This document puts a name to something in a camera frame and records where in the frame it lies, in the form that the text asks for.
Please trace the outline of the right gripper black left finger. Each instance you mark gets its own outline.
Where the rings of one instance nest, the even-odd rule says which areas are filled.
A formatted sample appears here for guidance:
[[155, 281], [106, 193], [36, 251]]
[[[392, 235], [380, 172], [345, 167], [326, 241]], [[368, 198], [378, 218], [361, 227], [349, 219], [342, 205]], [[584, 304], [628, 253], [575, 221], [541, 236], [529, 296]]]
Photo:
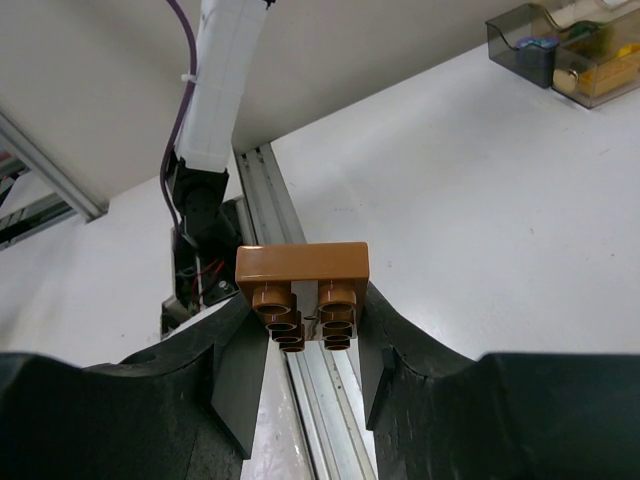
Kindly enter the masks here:
[[241, 297], [118, 364], [1, 357], [5, 479], [237, 479], [268, 336]]

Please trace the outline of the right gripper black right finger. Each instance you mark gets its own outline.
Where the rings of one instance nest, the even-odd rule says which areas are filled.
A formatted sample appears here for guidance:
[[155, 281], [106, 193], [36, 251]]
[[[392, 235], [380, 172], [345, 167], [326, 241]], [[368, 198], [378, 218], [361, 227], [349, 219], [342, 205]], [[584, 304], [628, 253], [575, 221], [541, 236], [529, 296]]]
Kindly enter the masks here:
[[469, 359], [370, 287], [358, 334], [365, 421], [382, 479], [635, 479], [639, 359]]

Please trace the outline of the brown lego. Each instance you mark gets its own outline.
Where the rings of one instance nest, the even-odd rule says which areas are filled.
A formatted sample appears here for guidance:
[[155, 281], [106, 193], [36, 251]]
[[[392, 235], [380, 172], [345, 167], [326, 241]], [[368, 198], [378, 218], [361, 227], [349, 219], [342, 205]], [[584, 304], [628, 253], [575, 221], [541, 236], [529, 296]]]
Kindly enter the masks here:
[[310, 342], [344, 351], [357, 338], [369, 287], [365, 242], [241, 246], [235, 281], [286, 353]]

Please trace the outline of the purple round lego piece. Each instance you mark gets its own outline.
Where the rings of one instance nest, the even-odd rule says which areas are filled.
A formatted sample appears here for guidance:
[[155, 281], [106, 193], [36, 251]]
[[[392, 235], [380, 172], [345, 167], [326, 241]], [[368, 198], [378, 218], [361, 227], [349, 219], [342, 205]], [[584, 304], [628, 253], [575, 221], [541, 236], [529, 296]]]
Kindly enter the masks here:
[[516, 52], [549, 52], [556, 48], [559, 39], [553, 35], [526, 36], [516, 41], [514, 49]]

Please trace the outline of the yellow green lego stack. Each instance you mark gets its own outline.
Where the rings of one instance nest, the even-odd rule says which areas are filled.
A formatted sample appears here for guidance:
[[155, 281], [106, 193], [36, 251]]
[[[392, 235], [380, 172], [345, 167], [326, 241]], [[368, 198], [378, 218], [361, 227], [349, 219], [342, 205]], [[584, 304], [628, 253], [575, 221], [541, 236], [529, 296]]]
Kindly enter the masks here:
[[598, 98], [633, 82], [638, 70], [639, 66], [634, 61], [612, 60], [581, 74], [578, 89], [584, 95]]

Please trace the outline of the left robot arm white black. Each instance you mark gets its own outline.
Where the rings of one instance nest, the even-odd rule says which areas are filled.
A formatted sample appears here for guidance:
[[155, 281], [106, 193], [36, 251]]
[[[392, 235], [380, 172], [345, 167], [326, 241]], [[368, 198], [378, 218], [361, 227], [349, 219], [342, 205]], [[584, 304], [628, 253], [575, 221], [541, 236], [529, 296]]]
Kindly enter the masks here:
[[160, 167], [172, 221], [173, 293], [161, 307], [161, 332], [234, 295], [231, 278], [242, 243], [225, 194], [232, 136], [269, 1], [204, 1], [191, 26], [178, 2], [169, 6], [186, 37], [184, 93]]

